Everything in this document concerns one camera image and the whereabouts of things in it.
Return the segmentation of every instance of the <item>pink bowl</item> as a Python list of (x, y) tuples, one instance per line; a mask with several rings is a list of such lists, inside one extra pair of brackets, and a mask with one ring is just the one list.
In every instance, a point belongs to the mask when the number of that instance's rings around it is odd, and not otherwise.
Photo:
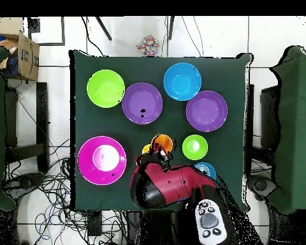
[(78, 168), (84, 179), (95, 185), (109, 185), (123, 175), (126, 153), (118, 141), (106, 136), (93, 137), (78, 153)]

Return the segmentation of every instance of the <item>white controller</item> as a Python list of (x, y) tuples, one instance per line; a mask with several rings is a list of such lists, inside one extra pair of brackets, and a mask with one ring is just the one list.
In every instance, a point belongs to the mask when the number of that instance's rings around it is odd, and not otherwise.
[(227, 231), (219, 206), (214, 201), (202, 200), (195, 208), (195, 218), (202, 245), (216, 245), (226, 240)]

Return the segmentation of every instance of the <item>small green bowl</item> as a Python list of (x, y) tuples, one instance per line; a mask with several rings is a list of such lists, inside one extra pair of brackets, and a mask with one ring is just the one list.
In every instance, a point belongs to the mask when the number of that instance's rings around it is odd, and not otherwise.
[(87, 83), (87, 95), (93, 104), (110, 108), (121, 102), (125, 84), (121, 76), (112, 70), (95, 72)]
[(182, 152), (190, 160), (200, 160), (207, 154), (207, 141), (201, 135), (189, 135), (182, 143)]

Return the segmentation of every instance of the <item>table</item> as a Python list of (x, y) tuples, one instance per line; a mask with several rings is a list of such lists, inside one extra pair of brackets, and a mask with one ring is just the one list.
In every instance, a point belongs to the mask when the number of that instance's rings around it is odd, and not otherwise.
[[(228, 189), (242, 211), (247, 206), (242, 202), (243, 140), (245, 67), (251, 60), (250, 54), (240, 54), (233, 58), (160, 58), (160, 57), (92, 57), (77, 50), (70, 51), (71, 93), (75, 92), (75, 138), (71, 139), (71, 153), (75, 141), (75, 185), (76, 193), (71, 200), (77, 210), (129, 210), (139, 211), (131, 201), (129, 183), (135, 169), (135, 159), (142, 148), (149, 144), (158, 133), (169, 135), (176, 140), (172, 151), (172, 165), (195, 164), (182, 153), (181, 145), (190, 134), (198, 134), (208, 142), (208, 153), (199, 161), (211, 163), (224, 179)], [(185, 101), (170, 98), (163, 87), (166, 70), (173, 64), (187, 62), (201, 73), (201, 90), (213, 90), (223, 96), (228, 104), (228, 118), (216, 131), (203, 133), (195, 130), (186, 119)], [(117, 72), (124, 80), (126, 88), (137, 82), (154, 85), (163, 98), (163, 111), (152, 123), (137, 125), (123, 113), (121, 103), (112, 108), (95, 106), (87, 96), (86, 85), (91, 75), (101, 69)], [(124, 175), (108, 186), (95, 186), (87, 182), (79, 172), (77, 154), (84, 142), (92, 137), (105, 135), (121, 143), (127, 154)], [(179, 204), (167, 209), (177, 210)]]

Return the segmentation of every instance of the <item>blue bowl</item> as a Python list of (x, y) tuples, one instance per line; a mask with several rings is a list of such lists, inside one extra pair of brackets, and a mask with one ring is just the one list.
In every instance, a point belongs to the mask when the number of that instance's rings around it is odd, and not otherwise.
[(217, 174), (214, 167), (209, 163), (200, 162), (195, 164), (195, 167), (201, 172), (205, 171), (211, 179), (215, 180)]
[(164, 74), (164, 89), (177, 101), (187, 101), (195, 97), (201, 89), (201, 75), (191, 64), (178, 63)]

